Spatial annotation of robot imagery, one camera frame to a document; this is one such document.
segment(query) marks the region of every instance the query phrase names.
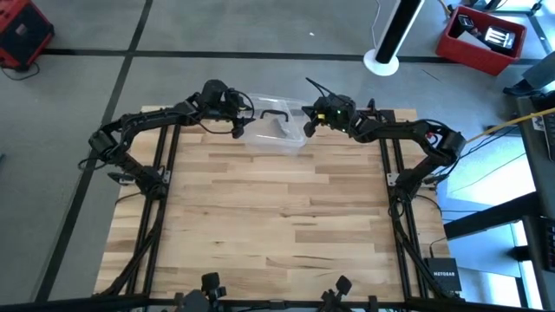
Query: gray floor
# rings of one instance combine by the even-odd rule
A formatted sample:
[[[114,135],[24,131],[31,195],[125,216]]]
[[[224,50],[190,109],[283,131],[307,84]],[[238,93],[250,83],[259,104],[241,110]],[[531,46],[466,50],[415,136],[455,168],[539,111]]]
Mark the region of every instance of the gray floor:
[[[64,49],[127,49],[144,3],[36,0],[56,26],[51,48]],[[391,9],[387,3],[376,37]],[[360,55],[372,46],[375,9],[367,0],[194,0],[186,6],[154,0],[139,49]],[[444,27],[440,5],[426,1],[400,55],[434,56]],[[523,57],[545,55],[531,28],[528,35]],[[0,75],[0,153],[6,154],[0,163],[0,304],[34,297],[79,178],[76,163],[88,154],[87,138],[100,124],[122,62],[41,56],[36,77],[17,82]],[[402,63],[383,78],[360,62],[135,57],[114,117],[143,105],[172,105],[211,78],[245,92],[313,101],[317,91],[304,80],[309,76],[361,105],[374,97],[378,107],[416,108],[421,117],[470,137],[510,115],[513,102],[500,90],[524,70],[511,66],[492,77],[461,65]],[[93,176],[51,299],[91,294],[119,191],[109,171]]]

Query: clear plastic container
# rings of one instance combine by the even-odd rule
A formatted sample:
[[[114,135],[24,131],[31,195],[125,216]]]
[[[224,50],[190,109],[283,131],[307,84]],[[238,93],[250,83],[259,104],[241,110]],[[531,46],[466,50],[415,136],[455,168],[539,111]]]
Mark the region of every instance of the clear plastic container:
[[[241,136],[247,147],[265,153],[298,154],[306,144],[303,126],[309,121],[301,107],[310,104],[271,95],[248,95],[256,120],[245,127]],[[244,116],[250,117],[251,111],[244,112]]]

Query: wood grain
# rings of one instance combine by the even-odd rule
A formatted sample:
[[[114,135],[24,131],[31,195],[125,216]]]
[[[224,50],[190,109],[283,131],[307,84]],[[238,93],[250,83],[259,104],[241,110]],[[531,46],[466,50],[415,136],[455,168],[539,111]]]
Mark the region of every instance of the wood grain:
[[[414,110],[395,113],[399,120],[416,118]],[[218,131],[229,127],[206,125]],[[158,133],[138,135],[131,154],[152,162]],[[168,134],[165,153],[170,139]],[[391,142],[388,149],[393,155]],[[407,167],[423,158],[413,142],[403,141],[402,151]],[[120,196],[132,192],[134,186],[123,187]],[[431,192],[421,194],[435,198]],[[420,198],[413,206],[421,250],[427,255],[429,244],[445,235],[440,213]],[[142,208],[141,197],[116,206],[96,292],[104,290],[132,256]],[[169,298],[197,289],[203,274],[217,271],[228,299],[318,301],[345,275],[353,282],[348,301],[366,301],[368,295],[402,301],[387,209],[377,142],[361,145],[320,127],[301,153],[291,157],[253,151],[241,140],[200,127],[184,128],[153,296]],[[434,244],[434,252],[447,256],[446,243]],[[408,264],[416,295],[414,265],[410,260]]]

